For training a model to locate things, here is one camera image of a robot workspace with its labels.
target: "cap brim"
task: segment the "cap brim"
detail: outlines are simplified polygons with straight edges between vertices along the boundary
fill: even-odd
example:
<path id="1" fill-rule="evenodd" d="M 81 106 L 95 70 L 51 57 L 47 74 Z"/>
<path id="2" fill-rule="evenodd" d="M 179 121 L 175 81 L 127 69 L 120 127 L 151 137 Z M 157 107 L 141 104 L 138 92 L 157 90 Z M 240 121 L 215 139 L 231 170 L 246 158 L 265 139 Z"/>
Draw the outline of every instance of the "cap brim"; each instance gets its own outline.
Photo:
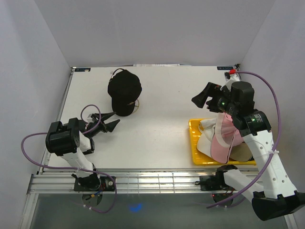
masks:
<path id="1" fill-rule="evenodd" d="M 211 145 L 211 156 L 215 161 L 226 164 L 228 163 L 229 156 L 232 150 L 232 144 L 229 144 L 228 147 L 223 147 L 216 137 L 213 137 Z"/>
<path id="2" fill-rule="evenodd" d="M 135 103 L 123 104 L 120 101 L 116 101 L 116 100 L 112 99 L 111 105 L 112 105 L 112 110 L 114 112 L 116 112 L 116 114 L 118 116 L 125 117 L 125 116 L 129 116 L 133 113 Z"/>

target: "white wall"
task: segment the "white wall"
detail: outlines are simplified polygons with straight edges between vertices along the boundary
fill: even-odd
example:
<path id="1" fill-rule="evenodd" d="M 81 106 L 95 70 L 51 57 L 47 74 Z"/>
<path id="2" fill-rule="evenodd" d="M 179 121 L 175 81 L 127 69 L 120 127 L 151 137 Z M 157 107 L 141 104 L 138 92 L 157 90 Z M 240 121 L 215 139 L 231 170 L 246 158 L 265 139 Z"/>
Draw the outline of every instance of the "white wall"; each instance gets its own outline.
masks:
<path id="1" fill-rule="evenodd" d="M 242 70 L 261 74 L 274 88 L 282 115 L 283 133 L 278 149 L 292 182 L 305 192 L 305 2 L 276 0 L 242 62 Z M 243 75 L 253 83 L 256 107 L 266 112 L 276 127 L 272 95 L 260 80 Z M 304 228 L 305 209 L 295 213 Z"/>
<path id="2" fill-rule="evenodd" d="M 242 61 L 275 0 L 35 0 L 70 66 Z"/>
<path id="3" fill-rule="evenodd" d="M 18 228 L 32 166 L 22 155 L 25 135 L 48 131 L 69 78 L 66 63 L 34 0 L 0 1 L 0 224 Z M 44 138 L 29 139 L 41 161 Z"/>

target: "yellow tray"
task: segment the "yellow tray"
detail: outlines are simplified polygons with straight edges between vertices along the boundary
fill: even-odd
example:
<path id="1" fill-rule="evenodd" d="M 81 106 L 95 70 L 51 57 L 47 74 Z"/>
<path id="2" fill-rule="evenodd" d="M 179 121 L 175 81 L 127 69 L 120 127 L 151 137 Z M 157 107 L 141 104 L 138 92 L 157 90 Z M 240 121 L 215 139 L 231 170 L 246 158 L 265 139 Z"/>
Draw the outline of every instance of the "yellow tray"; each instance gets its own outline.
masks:
<path id="1" fill-rule="evenodd" d="M 209 156 L 201 153 L 197 149 L 197 142 L 199 140 L 199 137 L 201 136 L 201 132 L 198 129 L 198 126 L 199 126 L 201 120 L 204 120 L 204 118 L 189 120 L 189 131 L 190 131 L 193 162 L 197 166 L 223 165 L 223 164 L 213 160 Z M 229 162 L 227 163 L 227 165 L 254 165 L 255 166 L 256 162 L 255 161 L 240 162 L 240 161 L 234 161 L 232 159 L 229 159 Z"/>

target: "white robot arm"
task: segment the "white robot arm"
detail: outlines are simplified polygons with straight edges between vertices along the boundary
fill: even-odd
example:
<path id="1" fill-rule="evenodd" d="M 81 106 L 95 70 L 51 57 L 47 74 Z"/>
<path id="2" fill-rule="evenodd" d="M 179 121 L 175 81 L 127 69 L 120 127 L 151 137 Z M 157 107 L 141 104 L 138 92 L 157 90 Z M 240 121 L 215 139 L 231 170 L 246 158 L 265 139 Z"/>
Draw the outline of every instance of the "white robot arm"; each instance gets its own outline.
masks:
<path id="1" fill-rule="evenodd" d="M 263 186 L 254 183 L 242 194 L 252 203 L 256 215 L 268 220 L 297 211 L 305 205 L 305 193 L 298 193 L 289 179 L 278 151 L 273 152 L 273 137 L 266 115 L 254 109 L 254 89 L 251 84 L 241 82 L 236 74 L 225 74 L 228 81 L 224 86 L 208 83 L 206 88 L 192 101 L 203 108 L 207 97 L 208 109 L 231 115 L 233 125 L 239 130 L 250 148 L 261 171 L 270 154 L 274 154 L 269 166 L 261 176 Z M 222 187 L 233 187 L 239 191 L 251 182 L 235 166 L 222 166 L 215 174 L 216 182 Z"/>
<path id="2" fill-rule="evenodd" d="M 90 123 L 77 118 L 69 119 L 69 122 L 64 125 L 60 121 L 51 123 L 46 136 L 48 151 L 66 160 L 71 167 L 96 170 L 94 164 L 88 161 L 85 155 L 92 154 L 95 150 L 93 136 L 100 131 L 112 132 L 119 123 L 119 119 L 107 124 L 104 122 L 114 114 L 115 112 L 101 114 L 100 122 L 99 114 L 91 114 L 89 115 L 92 121 Z M 77 170 L 76 175 L 72 176 L 80 186 L 90 190 L 97 190 L 101 185 L 100 176 L 97 173 Z"/>

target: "sticker label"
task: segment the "sticker label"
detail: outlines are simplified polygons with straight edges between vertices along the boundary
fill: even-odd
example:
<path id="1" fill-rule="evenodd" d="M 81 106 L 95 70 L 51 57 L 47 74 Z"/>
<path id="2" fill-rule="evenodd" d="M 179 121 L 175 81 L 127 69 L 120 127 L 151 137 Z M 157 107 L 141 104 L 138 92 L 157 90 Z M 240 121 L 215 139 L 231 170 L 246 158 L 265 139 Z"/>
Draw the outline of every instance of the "sticker label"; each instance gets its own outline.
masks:
<path id="1" fill-rule="evenodd" d="M 76 68 L 74 72 L 79 73 L 79 72 L 90 72 L 91 68 Z"/>
<path id="2" fill-rule="evenodd" d="M 234 68 L 231 66 L 217 66 L 217 70 L 233 70 Z"/>

